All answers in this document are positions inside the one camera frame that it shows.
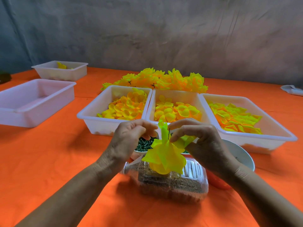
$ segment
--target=gray wall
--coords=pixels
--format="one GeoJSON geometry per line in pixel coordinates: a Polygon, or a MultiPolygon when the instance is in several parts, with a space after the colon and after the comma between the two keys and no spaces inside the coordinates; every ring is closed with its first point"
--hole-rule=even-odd
{"type": "Polygon", "coordinates": [[[6,32],[5,40],[24,46],[6,53],[24,68],[28,54],[32,64],[80,61],[134,71],[177,68],[212,78],[303,82],[303,0],[8,2],[20,35],[6,32]]]}

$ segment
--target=table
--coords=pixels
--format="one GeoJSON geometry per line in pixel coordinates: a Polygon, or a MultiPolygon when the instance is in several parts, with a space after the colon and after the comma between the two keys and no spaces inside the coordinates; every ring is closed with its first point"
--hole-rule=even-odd
{"type": "MultiPolygon", "coordinates": [[[[88,67],[74,87],[75,100],[36,128],[0,125],[0,226],[13,226],[93,163],[111,137],[93,135],[77,113],[100,94],[102,83],[129,71],[88,67]]],[[[30,70],[12,76],[0,91],[39,78],[30,70]]],[[[271,155],[251,154],[256,173],[303,210],[303,97],[273,84],[205,79],[208,93],[248,97],[294,133],[271,155]]],[[[258,226],[239,195],[212,186],[205,201],[181,205],[141,195],[126,175],[104,188],[79,226],[258,226]]]]}

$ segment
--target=empty white plastic tray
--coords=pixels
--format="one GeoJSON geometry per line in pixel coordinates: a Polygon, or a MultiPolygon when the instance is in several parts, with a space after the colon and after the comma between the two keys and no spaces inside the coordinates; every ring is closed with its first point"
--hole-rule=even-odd
{"type": "Polygon", "coordinates": [[[74,100],[75,82],[36,79],[0,92],[0,124],[35,127],[74,100]]]}
{"type": "Polygon", "coordinates": [[[158,124],[157,121],[154,121],[154,113],[156,110],[156,102],[159,101],[159,96],[164,95],[165,98],[172,98],[172,103],[176,102],[188,103],[192,106],[195,106],[201,113],[202,118],[201,122],[210,123],[208,114],[206,114],[204,107],[201,103],[201,99],[198,93],[196,92],[187,92],[187,91],[175,91],[175,90],[159,90],[154,89],[152,92],[151,100],[149,103],[149,108],[146,114],[146,120],[158,124]]]}
{"type": "Polygon", "coordinates": [[[255,125],[256,128],[261,129],[263,135],[225,131],[219,125],[206,100],[202,101],[211,123],[217,128],[221,138],[238,144],[248,152],[269,154],[286,141],[297,140],[296,136],[294,136],[289,130],[279,124],[248,98],[212,94],[201,94],[201,96],[207,101],[212,101],[213,103],[222,103],[226,106],[232,103],[237,107],[246,108],[248,113],[263,116],[263,118],[255,125]]]}
{"type": "MultiPolygon", "coordinates": [[[[147,94],[147,101],[141,117],[145,119],[152,89],[140,87],[137,87],[137,89],[143,90],[147,94]]],[[[77,117],[84,120],[92,134],[113,136],[118,125],[126,120],[99,118],[97,117],[97,113],[107,110],[108,105],[113,102],[114,99],[127,96],[127,93],[132,91],[132,87],[111,85],[81,110],[77,114],[77,117]]]]}
{"type": "Polygon", "coordinates": [[[80,62],[68,62],[68,61],[50,61],[44,64],[32,66],[41,79],[46,80],[64,80],[64,81],[76,81],[86,76],[88,63],[80,62]],[[57,62],[66,65],[68,69],[58,68],[57,62]]]}

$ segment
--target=right hand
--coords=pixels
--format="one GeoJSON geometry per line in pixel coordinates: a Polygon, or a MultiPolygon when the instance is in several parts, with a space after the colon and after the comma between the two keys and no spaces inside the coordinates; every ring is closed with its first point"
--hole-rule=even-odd
{"type": "Polygon", "coordinates": [[[172,143],[184,135],[199,138],[197,143],[190,143],[185,150],[218,177],[224,179],[239,168],[240,163],[226,148],[213,125],[195,119],[181,119],[169,124],[168,127],[170,130],[178,128],[170,138],[172,143]]]}

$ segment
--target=left hand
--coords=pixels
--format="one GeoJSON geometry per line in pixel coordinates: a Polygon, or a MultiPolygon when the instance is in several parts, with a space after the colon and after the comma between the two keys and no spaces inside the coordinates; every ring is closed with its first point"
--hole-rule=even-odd
{"type": "Polygon", "coordinates": [[[138,146],[139,138],[150,140],[150,137],[156,137],[155,130],[157,128],[157,125],[143,119],[120,123],[107,149],[97,160],[97,163],[99,165],[103,165],[104,161],[107,164],[113,163],[111,164],[112,171],[118,173],[138,146]]]}

